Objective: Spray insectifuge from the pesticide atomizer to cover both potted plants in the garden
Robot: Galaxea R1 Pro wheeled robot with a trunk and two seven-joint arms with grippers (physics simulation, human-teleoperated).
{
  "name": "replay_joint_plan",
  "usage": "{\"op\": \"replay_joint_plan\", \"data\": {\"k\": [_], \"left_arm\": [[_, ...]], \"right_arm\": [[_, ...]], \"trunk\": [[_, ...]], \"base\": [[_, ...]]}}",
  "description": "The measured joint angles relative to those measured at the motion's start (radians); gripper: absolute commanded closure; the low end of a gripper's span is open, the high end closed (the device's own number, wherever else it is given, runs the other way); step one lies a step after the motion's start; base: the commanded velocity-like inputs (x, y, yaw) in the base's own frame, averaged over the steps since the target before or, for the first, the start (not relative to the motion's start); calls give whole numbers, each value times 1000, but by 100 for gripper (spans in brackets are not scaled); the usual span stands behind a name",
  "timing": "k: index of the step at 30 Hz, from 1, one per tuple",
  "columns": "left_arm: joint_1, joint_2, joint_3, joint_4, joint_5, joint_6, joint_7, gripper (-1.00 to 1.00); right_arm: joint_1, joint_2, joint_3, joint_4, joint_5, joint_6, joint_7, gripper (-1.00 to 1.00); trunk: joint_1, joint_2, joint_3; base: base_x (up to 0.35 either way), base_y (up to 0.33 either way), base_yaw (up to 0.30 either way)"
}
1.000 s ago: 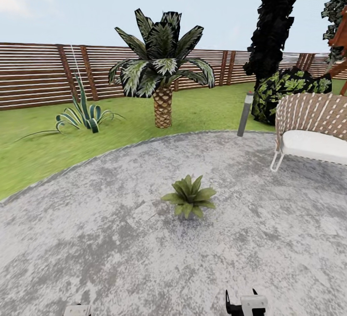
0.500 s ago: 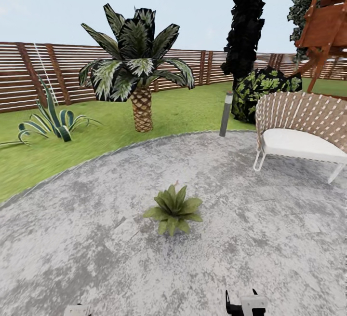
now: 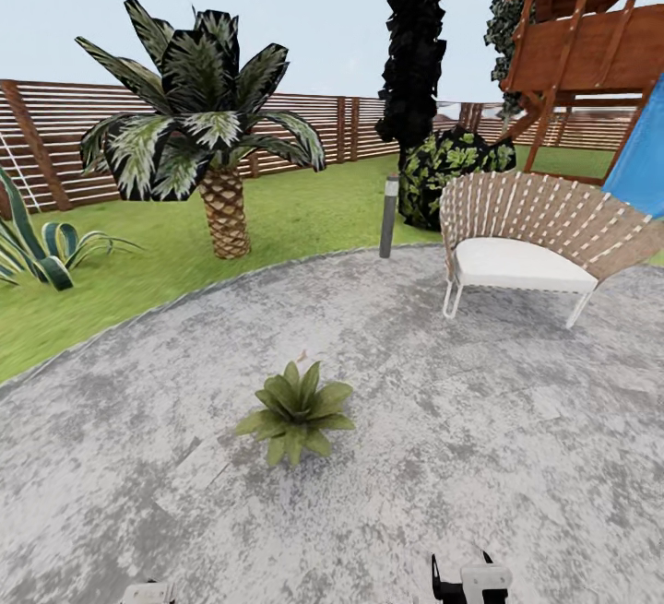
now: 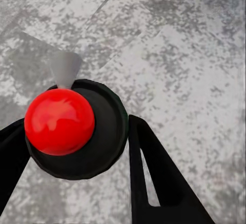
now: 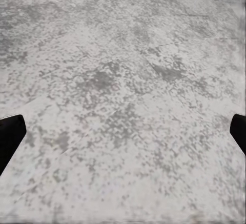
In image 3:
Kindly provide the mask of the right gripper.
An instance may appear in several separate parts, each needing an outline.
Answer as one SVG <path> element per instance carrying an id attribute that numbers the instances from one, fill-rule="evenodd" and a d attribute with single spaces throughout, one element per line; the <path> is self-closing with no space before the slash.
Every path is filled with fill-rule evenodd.
<path id="1" fill-rule="evenodd" d="M 468 604 L 462 585 L 440 581 L 438 574 L 433 575 L 433 591 L 434 597 L 442 600 L 444 604 Z M 484 604 L 505 604 L 504 596 L 505 592 L 501 589 L 482 590 Z"/>

